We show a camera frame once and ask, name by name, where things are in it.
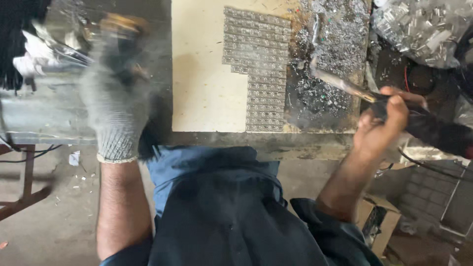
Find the perforated metal strip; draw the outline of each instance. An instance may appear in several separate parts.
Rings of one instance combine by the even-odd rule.
[[[225,7],[223,64],[248,75],[246,131],[282,132],[289,20]]]

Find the gray knit glove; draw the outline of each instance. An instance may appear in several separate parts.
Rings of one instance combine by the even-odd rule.
[[[80,96],[87,107],[89,125],[96,132],[97,159],[107,163],[133,161],[148,120],[148,86],[138,84],[144,82],[132,73],[137,53],[133,43],[108,33],[91,55],[95,62],[81,78]]]

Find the paper scrap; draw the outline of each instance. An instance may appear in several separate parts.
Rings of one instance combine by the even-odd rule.
[[[76,151],[69,155],[69,164],[72,166],[79,166],[80,151]]]
[[[8,241],[0,243],[0,249],[4,249],[6,246],[8,246]]]

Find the worker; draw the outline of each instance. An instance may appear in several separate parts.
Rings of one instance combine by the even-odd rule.
[[[317,199],[290,200],[297,216],[288,211],[276,178],[279,162],[258,162],[251,147],[153,147],[156,156],[147,162],[155,185],[153,233],[137,162],[147,95],[122,78],[117,66],[129,65],[128,59],[115,48],[97,48],[80,91],[101,162],[101,265],[382,265],[354,224],[356,207],[383,153],[406,126],[403,99],[422,97],[382,88],[393,95],[386,122],[371,109],[360,116],[351,151]]]

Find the white board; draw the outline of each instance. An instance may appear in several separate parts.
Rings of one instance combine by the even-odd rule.
[[[225,6],[282,16],[296,0],[173,0],[173,131],[244,132],[247,75],[222,64]]]

